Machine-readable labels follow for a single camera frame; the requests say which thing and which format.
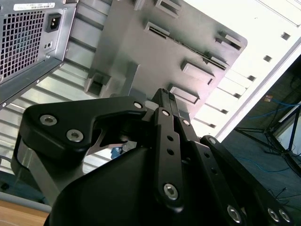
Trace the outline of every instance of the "metal panel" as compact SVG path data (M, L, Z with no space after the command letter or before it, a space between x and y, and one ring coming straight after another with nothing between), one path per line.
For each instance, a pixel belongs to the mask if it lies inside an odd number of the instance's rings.
M104 25L107 15L99 12L87 5L80 4L77 10L78 15L89 18L89 20L97 22L98 24Z
M96 48L101 31L79 19L74 20L71 37Z
M226 110L230 111L232 106L238 101L238 98L233 95L216 88L210 97L207 99L206 103L212 107L219 109L220 111Z
M66 58L85 68L90 68L94 59L94 53L73 42L69 42Z

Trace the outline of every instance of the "power socket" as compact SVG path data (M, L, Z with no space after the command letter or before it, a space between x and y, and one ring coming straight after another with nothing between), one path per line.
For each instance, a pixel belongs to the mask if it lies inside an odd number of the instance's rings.
M48 22L47 22L47 27L46 27L46 32L55 32L59 29L60 23L61 23L61 18L62 14L55 13L55 14L50 14L48 16Z

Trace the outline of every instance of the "metal frame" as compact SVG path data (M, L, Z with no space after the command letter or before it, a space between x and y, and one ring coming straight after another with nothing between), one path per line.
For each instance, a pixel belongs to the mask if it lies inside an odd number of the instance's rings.
M235 128L234 130L242 135L244 135L245 137L267 147L270 150L276 151L275 152L267 152L264 151L267 154L275 154L275 155L279 155L282 156L284 158L284 160L286 161L286 163L289 165L289 167L299 176L301 177L301 167L298 165L298 163L293 159L293 157L291 156L291 152L292 152L292 146L293 146L293 141L295 138L295 133L296 133L296 128L297 128L297 124L298 124L298 119L299 119L299 115L300 115L300 108L301 106L299 106L293 113L291 113L291 115L289 117L287 117L285 120L283 120L280 124L278 124L275 128L269 128L269 129L254 129L254 128ZM280 142L277 140L277 138L274 136L273 132L281 127L281 125L283 125L287 120L289 120L291 117L295 116L294 118L294 123L293 123L293 130L291 133L291 138L290 138L290 143L289 143L289 147L288 149L284 149L284 147L280 144ZM270 141L270 144L267 144L263 141L261 141L260 139L255 138L254 136L247 134L246 132L252 132L252 133L261 133L264 134L266 139L268 141Z

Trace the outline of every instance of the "blue cable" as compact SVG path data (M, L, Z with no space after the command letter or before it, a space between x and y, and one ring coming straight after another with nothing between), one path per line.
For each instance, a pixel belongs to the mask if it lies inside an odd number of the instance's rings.
M291 104L283 103L283 102L281 102L279 100L276 100L276 99L273 99L273 98L271 99L271 101L273 101L275 103L278 103L280 105L289 106L289 107L295 107L295 106L300 106L301 105L301 104L291 105Z
M273 114L275 112L279 112L279 111L285 110L285 109L287 109L289 107L291 107L291 106L286 106L286 107L280 108L278 110L274 110L274 111L271 111L271 112L268 112L268 113L265 113L265 114L261 114L261 115L257 115L257 116L248 116L247 118L249 118L249 119L257 119L257 118L265 117L265 116Z
M286 170L289 170L290 168L285 168L285 169L281 169L281 170L277 170L277 171L270 171L270 170L265 170L263 169L260 165L258 165L258 163L250 160L250 159L246 159L246 158L241 158L241 157L235 157L236 159L242 159L242 160L245 160L245 161L248 161L248 162L251 162L253 163L254 165L256 165L260 170L266 172L266 173L279 173L279 172L284 172Z

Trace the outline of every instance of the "screw hole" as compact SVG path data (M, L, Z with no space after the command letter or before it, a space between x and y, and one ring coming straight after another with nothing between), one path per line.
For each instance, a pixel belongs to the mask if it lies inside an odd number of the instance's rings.
M78 135L77 133L72 133L71 136L72 136L73 138L79 138L79 135Z
M217 171L215 168L211 168L211 172L213 172L214 174L217 174Z
M174 139L171 136L167 136L167 139L169 139L170 141L174 141Z
M174 155L174 151L171 150L171 149L168 149L168 150L167 150L167 153L169 153L170 155Z
M52 122L53 122L53 119L51 119L51 118L46 118L44 121L45 121L45 122L52 123Z

